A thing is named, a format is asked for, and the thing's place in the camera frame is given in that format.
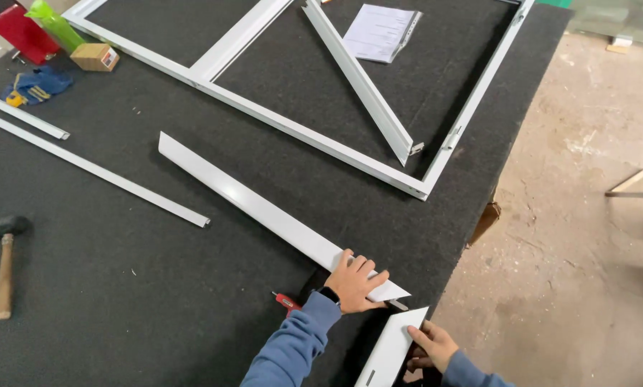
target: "red screwdriver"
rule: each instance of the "red screwdriver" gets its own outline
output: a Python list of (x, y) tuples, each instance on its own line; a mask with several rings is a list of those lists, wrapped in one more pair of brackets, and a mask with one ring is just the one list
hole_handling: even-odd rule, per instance
[(288, 314), (285, 315), (285, 318), (288, 318), (291, 315), (292, 311), (299, 311), (302, 309), (302, 306), (296, 304), (295, 301), (293, 301), (292, 298), (287, 295), (276, 293), (274, 291), (271, 292), (271, 294), (275, 295), (276, 301), (288, 310)]

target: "green plastic bag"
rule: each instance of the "green plastic bag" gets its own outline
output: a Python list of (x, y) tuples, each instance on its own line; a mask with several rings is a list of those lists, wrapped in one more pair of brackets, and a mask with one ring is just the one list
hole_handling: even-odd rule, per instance
[(30, 7), (30, 12), (25, 16), (39, 19), (44, 28), (57, 38), (69, 54), (72, 54), (79, 45), (85, 43), (85, 40), (71, 28), (70, 24), (43, 0), (35, 0)]

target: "small cardboard box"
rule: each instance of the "small cardboard box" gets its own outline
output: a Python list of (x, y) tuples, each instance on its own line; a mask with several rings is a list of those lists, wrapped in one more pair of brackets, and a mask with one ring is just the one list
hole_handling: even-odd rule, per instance
[(70, 58), (87, 71), (112, 71), (119, 62), (119, 55), (105, 43), (81, 44)]

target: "left hand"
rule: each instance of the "left hand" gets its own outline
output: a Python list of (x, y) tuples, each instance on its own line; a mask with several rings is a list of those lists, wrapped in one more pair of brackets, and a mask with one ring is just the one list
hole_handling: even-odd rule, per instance
[(336, 270), (326, 279), (325, 284), (341, 299), (341, 312), (345, 315), (369, 309), (386, 308), (387, 305), (383, 301), (371, 302), (367, 300), (367, 296), (388, 280), (388, 271), (384, 270), (372, 278), (367, 278), (376, 267), (374, 261), (367, 260), (360, 255), (348, 266), (347, 261), (350, 256), (352, 256), (352, 250), (343, 251), (341, 261), (338, 262)]

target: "hand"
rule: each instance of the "hand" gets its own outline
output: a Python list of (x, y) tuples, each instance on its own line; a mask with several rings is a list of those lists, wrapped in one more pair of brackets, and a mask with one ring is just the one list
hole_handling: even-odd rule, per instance
[(348, 314), (387, 307), (384, 302), (367, 300), (367, 296), (388, 280), (388, 271), (384, 270), (368, 279), (367, 276), (376, 267), (374, 261), (360, 255), (348, 266), (347, 261), (350, 256), (352, 256), (352, 250), (343, 251), (341, 261), (338, 262), (336, 270), (326, 279), (325, 284), (341, 299), (341, 312)]
[(421, 330), (408, 326), (407, 332), (418, 345), (414, 348), (411, 359), (407, 361), (409, 372), (412, 373), (417, 368), (435, 366), (440, 373), (445, 373), (450, 358), (460, 349), (445, 329), (431, 321), (424, 321)]

